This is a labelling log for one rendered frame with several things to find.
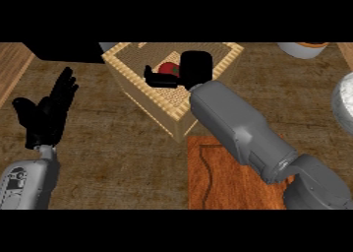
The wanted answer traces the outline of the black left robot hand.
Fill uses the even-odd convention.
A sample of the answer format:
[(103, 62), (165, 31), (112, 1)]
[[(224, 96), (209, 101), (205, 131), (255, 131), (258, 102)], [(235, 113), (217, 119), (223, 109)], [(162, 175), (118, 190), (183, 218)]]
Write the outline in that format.
[(65, 67), (54, 81), (50, 93), (38, 104), (26, 98), (16, 97), (12, 105), (18, 114), (19, 124), (26, 130), (25, 148), (32, 150), (41, 145), (59, 143), (68, 108), (78, 89), (72, 70)]

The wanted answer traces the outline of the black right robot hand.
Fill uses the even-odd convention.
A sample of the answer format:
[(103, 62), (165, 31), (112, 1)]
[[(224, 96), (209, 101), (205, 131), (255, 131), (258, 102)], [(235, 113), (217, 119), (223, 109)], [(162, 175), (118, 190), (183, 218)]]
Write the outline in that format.
[(152, 71), (149, 66), (143, 69), (146, 84), (153, 88), (176, 89), (183, 86), (189, 90), (196, 84), (212, 79), (212, 56), (205, 51), (189, 50), (180, 55), (178, 77), (167, 77)]

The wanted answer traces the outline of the red tomato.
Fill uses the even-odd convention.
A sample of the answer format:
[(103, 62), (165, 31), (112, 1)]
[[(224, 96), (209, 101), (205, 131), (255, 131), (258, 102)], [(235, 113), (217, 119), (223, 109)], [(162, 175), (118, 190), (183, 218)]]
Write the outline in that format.
[(164, 62), (158, 67), (158, 74), (167, 77), (178, 77), (178, 65), (173, 62)]

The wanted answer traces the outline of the reddish wooden cutting board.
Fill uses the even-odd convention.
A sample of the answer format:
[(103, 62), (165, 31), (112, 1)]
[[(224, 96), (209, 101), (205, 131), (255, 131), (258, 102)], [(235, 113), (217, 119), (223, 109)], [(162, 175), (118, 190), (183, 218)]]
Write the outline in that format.
[(252, 168), (239, 165), (217, 139), (187, 137), (187, 208), (190, 210), (285, 210), (292, 183), (267, 185)]

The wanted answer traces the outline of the pale wooden panel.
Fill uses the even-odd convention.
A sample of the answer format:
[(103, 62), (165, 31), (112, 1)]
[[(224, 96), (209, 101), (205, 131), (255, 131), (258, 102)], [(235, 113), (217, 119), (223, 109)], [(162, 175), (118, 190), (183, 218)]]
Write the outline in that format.
[(0, 107), (34, 59), (21, 42), (0, 42)]

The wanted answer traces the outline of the black appliance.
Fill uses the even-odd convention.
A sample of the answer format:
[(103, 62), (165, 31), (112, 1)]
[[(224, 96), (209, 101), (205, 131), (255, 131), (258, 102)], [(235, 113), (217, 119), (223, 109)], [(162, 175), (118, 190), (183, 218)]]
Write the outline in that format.
[(25, 41), (23, 44), (41, 60), (103, 64), (97, 42)]

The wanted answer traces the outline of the pale wooden block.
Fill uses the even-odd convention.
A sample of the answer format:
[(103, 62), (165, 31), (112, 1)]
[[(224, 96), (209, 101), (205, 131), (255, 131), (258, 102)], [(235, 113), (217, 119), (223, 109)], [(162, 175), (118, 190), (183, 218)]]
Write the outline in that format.
[(353, 42), (338, 42), (336, 46), (341, 51), (350, 70), (353, 71)]

